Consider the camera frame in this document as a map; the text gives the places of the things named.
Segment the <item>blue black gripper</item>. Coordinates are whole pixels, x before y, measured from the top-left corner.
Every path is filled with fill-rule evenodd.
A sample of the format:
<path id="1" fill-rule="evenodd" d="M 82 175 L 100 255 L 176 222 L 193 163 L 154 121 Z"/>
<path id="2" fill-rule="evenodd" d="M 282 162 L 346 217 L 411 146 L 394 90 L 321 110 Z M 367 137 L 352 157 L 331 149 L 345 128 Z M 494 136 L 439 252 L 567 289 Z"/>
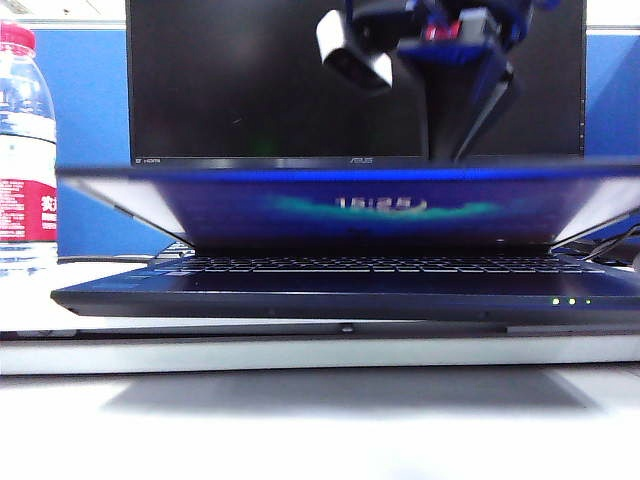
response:
<path id="1" fill-rule="evenodd" d="M 346 1 L 347 25 L 372 52 L 394 51 L 461 67 L 424 70 L 431 160 L 464 157 L 511 105 L 514 69 L 505 54 L 527 36 L 532 1 Z"/>

